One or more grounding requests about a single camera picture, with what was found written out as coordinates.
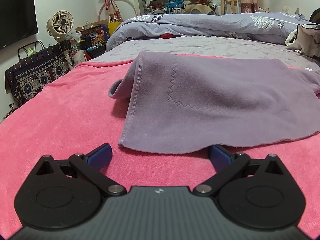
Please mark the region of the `purple fleece garment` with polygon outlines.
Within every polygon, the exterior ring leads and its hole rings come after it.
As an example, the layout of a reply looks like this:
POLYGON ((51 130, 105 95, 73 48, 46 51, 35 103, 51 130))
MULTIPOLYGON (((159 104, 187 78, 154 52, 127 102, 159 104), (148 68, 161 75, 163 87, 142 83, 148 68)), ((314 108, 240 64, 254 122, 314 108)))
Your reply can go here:
POLYGON ((108 94, 130 101, 119 144, 142 152, 254 147, 319 132, 319 72, 278 59, 143 52, 108 94))

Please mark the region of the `pink towel blanket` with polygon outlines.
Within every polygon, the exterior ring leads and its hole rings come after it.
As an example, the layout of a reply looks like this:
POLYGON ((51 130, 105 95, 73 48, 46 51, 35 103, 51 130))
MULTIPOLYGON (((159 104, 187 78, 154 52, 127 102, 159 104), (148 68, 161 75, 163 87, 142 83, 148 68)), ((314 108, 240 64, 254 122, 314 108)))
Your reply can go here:
POLYGON ((113 158, 102 172, 127 188, 193 188, 214 174, 204 151, 148 154, 118 147, 128 102, 111 99, 107 90, 129 66, 130 62, 82 64, 46 85, 1 123, 1 236, 8 238, 21 228, 14 198, 44 154, 66 159, 108 142, 113 158))

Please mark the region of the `patterned dark cloth cover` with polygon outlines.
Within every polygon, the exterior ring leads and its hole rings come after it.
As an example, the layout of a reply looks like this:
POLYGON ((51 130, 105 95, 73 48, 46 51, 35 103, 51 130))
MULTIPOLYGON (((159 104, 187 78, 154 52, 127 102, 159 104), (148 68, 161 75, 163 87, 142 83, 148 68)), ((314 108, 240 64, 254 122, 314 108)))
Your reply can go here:
POLYGON ((39 94, 46 84, 69 71, 69 64, 56 44, 21 59, 7 69, 5 89, 11 92, 18 106, 22 106, 39 94))

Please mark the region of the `lavender patterned bed sheet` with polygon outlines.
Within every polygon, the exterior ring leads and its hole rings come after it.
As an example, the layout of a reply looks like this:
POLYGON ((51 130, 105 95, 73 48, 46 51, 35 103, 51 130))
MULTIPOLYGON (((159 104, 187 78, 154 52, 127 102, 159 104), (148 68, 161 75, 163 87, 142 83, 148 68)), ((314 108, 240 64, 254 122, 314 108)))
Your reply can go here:
POLYGON ((278 59, 287 66, 318 71, 319 62, 286 46, 260 41, 217 36, 182 36, 126 41, 93 62, 119 62, 134 59, 142 51, 217 56, 232 59, 278 59))

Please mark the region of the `colourful game box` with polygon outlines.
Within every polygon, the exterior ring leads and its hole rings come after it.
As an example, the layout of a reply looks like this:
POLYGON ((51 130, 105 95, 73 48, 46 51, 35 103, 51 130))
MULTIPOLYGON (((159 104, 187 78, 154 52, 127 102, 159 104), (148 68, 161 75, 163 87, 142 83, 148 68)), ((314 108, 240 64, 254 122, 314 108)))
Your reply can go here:
POLYGON ((80 43, 84 48, 90 48, 97 44, 104 45, 109 39, 108 27, 105 24, 99 24, 89 29, 80 31, 80 43))

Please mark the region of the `yellow bag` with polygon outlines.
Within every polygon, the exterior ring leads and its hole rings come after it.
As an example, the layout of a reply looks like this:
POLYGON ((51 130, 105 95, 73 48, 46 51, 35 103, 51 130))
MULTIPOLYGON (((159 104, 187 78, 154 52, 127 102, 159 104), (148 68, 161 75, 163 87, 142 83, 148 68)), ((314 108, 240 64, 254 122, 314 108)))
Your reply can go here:
POLYGON ((115 30, 121 25, 121 22, 108 22, 107 27, 108 27, 108 33, 111 36, 115 30))

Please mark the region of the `red item under duvet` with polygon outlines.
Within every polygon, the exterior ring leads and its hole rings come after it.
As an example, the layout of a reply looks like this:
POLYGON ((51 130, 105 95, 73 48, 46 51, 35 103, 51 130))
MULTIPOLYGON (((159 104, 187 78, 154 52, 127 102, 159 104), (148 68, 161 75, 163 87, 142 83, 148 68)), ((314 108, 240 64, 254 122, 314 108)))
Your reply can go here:
POLYGON ((175 38, 176 35, 173 35, 173 34, 162 34, 160 36, 160 38, 163 38, 163 39, 170 39, 170 38, 175 38))

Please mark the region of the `blue-grey floral duvet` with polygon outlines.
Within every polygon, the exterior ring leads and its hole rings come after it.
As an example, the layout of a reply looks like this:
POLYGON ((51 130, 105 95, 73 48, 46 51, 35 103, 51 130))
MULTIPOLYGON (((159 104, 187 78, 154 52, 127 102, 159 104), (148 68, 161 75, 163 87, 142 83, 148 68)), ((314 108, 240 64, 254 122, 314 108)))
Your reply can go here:
POLYGON ((129 40, 174 36, 221 36, 284 44, 298 25, 317 25, 300 14, 256 12, 251 14, 164 14, 130 18, 106 42, 106 51, 129 40))

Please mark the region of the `beige desk fan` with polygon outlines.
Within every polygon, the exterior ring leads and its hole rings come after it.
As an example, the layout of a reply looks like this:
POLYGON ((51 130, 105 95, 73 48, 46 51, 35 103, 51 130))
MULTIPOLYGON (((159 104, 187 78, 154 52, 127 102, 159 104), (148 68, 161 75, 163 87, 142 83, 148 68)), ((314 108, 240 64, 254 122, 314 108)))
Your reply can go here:
POLYGON ((47 21, 46 28, 48 34, 60 42, 73 29, 73 25, 73 16, 68 11, 60 10, 47 21))

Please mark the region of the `beige black clothing pile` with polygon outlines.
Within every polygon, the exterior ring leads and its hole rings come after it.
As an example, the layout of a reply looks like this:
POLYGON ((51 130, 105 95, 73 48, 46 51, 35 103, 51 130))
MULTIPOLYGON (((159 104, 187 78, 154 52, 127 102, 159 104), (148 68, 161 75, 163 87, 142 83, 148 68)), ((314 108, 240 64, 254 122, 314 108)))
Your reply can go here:
POLYGON ((287 37, 285 44, 292 50, 298 50, 308 57, 319 57, 319 24, 298 24, 287 37))

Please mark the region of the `pink floral curtain left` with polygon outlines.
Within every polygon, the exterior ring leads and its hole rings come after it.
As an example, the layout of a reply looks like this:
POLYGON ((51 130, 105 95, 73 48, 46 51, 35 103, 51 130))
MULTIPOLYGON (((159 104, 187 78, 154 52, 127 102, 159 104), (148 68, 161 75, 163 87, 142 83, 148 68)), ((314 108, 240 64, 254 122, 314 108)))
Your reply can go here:
POLYGON ((104 0, 104 4, 101 6, 98 13, 98 20, 100 20, 103 9, 106 9, 111 21, 123 22, 120 10, 115 3, 115 0, 104 0))

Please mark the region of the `pink hula hoop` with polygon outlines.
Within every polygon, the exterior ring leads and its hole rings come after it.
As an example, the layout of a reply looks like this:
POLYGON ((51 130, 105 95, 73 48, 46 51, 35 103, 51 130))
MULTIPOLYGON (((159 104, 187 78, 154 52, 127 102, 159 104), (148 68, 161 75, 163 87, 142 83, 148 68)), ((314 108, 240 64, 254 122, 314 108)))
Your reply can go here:
MULTIPOLYGON (((117 2, 121 2, 121 3, 127 4, 127 5, 133 10, 133 17, 139 15, 139 13, 138 13, 137 10, 136 10, 135 5, 134 5, 130 0, 115 0, 116 5, 117 5, 117 2)), ((103 11, 102 11, 102 14, 101 14, 101 17, 100 17, 100 21, 103 20, 103 11)), ((124 21, 125 21, 125 17, 123 16, 122 13, 121 13, 121 16, 122 16, 123 22, 124 22, 124 21)), ((107 11, 106 11, 106 19, 108 20, 108 22, 112 22, 112 21, 110 20, 109 16, 108 16, 107 11)))

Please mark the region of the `blue plush toy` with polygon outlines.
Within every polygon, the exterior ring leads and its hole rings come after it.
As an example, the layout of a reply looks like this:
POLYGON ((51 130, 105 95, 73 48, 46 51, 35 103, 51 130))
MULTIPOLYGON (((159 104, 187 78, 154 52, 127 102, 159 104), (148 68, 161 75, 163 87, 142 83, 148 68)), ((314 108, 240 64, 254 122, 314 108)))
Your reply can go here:
POLYGON ((183 8, 184 1, 183 0, 168 0, 165 4, 166 7, 169 8, 183 8))

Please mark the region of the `black wall television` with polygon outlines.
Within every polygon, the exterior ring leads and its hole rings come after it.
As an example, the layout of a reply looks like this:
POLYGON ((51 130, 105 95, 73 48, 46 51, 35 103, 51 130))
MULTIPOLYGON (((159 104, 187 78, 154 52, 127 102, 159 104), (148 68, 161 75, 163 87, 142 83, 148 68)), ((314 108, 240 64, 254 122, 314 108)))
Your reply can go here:
POLYGON ((1 49, 37 34, 34 0, 1 0, 1 49))

